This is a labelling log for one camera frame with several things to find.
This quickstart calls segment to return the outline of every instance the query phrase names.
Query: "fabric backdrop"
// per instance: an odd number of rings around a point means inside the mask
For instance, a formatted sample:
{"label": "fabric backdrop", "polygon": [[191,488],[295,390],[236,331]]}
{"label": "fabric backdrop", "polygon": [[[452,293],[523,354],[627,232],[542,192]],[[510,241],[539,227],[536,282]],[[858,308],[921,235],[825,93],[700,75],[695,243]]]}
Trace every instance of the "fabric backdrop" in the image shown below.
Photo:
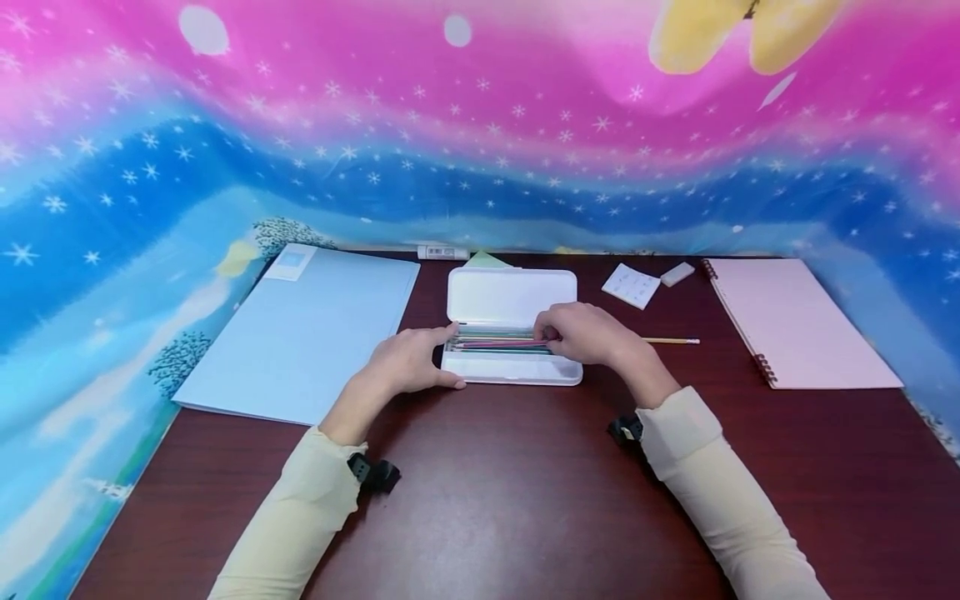
{"label": "fabric backdrop", "polygon": [[956,455],[958,3],[199,1],[0,0],[0,596],[286,241],[799,256]]}

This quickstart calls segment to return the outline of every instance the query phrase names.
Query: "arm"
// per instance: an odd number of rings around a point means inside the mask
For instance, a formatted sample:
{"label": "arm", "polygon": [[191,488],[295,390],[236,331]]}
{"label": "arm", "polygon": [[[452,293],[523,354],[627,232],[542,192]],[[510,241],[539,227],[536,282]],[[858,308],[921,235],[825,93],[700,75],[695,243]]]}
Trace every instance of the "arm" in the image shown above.
{"label": "arm", "polygon": [[347,467],[364,452],[367,430],[395,395],[435,385],[462,389],[464,381],[431,363],[433,348],[456,325],[403,331],[383,342],[317,427],[287,459],[274,488],[253,515],[217,577],[209,600],[294,600],[320,558],[357,509],[360,484]]}
{"label": "arm", "polygon": [[693,388],[683,388],[653,348],[605,311],[558,305],[540,315],[551,349],[613,368],[643,423],[641,446],[720,563],[741,600],[828,600],[766,493],[723,437]]}

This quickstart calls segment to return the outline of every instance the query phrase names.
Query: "black wrist strap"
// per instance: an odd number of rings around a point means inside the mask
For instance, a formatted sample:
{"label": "black wrist strap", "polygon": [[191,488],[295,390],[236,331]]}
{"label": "black wrist strap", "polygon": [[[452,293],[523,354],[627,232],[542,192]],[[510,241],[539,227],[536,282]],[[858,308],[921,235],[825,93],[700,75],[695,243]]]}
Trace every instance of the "black wrist strap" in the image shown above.
{"label": "black wrist strap", "polygon": [[400,480],[400,469],[388,461],[371,463],[360,452],[354,452],[347,459],[347,466],[360,482],[361,492],[390,493]]}
{"label": "black wrist strap", "polygon": [[636,413],[614,419],[607,425],[607,433],[617,445],[637,444],[643,435],[643,423]]}

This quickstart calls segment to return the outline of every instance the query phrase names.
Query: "spiral binding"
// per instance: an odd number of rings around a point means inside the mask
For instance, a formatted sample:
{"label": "spiral binding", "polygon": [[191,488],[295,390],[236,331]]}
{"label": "spiral binding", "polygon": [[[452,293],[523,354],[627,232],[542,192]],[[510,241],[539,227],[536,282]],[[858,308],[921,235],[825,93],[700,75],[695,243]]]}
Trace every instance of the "spiral binding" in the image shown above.
{"label": "spiral binding", "polygon": [[774,370],[770,367],[770,362],[767,361],[766,356],[763,354],[754,354],[754,361],[760,369],[760,374],[763,375],[763,378],[767,380],[767,383],[774,383],[777,381],[777,376],[774,375]]}
{"label": "spiral binding", "polygon": [[707,258],[702,258],[702,259],[700,260],[700,262],[704,265],[704,269],[707,270],[707,275],[709,276],[709,278],[711,278],[711,279],[716,279],[716,278],[717,278],[717,272],[713,270],[712,265],[710,265],[709,259],[707,259]]}

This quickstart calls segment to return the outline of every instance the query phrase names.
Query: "wooden table surface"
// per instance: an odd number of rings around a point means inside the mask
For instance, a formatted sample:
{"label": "wooden table surface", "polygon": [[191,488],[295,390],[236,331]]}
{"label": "wooden table surface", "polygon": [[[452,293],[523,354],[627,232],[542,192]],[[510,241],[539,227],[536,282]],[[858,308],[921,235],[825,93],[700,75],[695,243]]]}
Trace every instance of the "wooden table surface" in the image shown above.
{"label": "wooden table surface", "polygon": [[[573,271],[581,300],[643,335],[703,340],[660,354],[716,413],[835,600],[960,597],[960,472],[900,392],[771,390],[700,272],[642,312],[600,291],[618,262],[660,275],[680,258],[502,257]],[[460,264],[422,263],[403,327],[444,323]],[[605,433],[630,409],[599,367],[574,388],[395,399],[371,455],[403,478],[361,500],[304,597],[732,597],[667,489]],[[180,412],[74,597],[204,598],[302,432]]]}

